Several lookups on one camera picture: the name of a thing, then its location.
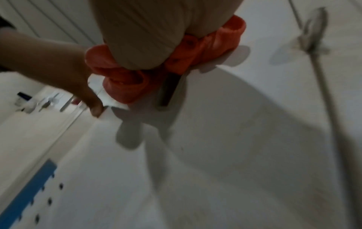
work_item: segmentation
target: red object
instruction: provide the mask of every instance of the red object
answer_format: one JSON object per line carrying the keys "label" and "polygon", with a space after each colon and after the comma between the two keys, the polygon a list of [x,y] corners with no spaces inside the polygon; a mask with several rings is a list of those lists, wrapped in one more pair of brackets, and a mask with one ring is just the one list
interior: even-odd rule
{"label": "red object", "polygon": [[106,92],[118,102],[129,104],[159,88],[168,73],[182,75],[190,66],[234,50],[245,29],[245,21],[234,15],[217,31],[203,38],[185,35],[170,57],[153,70],[130,71],[119,66],[107,44],[87,50],[85,59],[95,74],[106,77],[103,81]]}

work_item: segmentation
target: blue strip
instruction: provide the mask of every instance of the blue strip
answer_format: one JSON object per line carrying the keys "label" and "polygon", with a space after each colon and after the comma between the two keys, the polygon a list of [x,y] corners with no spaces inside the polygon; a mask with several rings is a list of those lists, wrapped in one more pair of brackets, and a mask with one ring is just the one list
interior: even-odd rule
{"label": "blue strip", "polygon": [[47,160],[38,172],[31,178],[9,206],[0,215],[0,228],[9,229],[14,221],[22,214],[25,207],[34,199],[34,196],[53,175],[57,165]]}

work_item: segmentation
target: dark sleeve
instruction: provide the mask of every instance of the dark sleeve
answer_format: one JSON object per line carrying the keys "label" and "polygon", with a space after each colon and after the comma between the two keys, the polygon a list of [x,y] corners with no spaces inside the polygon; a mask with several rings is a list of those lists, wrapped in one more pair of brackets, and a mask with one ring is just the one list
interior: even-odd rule
{"label": "dark sleeve", "polygon": [[[0,16],[0,29],[3,27],[10,27],[10,28],[15,29],[15,26],[13,24],[11,24],[10,22],[8,22],[7,20],[5,20],[4,18],[2,18]],[[8,72],[8,71],[11,71],[11,70],[0,66],[0,72]]]}

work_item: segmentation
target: finger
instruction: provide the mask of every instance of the finger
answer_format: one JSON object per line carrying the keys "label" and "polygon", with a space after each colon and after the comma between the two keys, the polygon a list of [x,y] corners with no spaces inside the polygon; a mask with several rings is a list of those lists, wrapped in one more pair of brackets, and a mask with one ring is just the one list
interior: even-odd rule
{"label": "finger", "polygon": [[90,87],[86,86],[81,90],[77,90],[74,95],[89,107],[94,117],[99,117],[102,114],[103,103]]}

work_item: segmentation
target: hole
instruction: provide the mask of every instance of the hole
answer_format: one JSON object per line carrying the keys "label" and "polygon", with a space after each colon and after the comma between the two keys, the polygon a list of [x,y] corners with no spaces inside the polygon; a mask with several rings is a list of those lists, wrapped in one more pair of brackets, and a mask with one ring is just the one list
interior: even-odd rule
{"label": "hole", "polygon": [[39,220],[40,220],[40,215],[37,214],[37,215],[35,216],[35,224],[38,224],[38,223],[39,223]]}

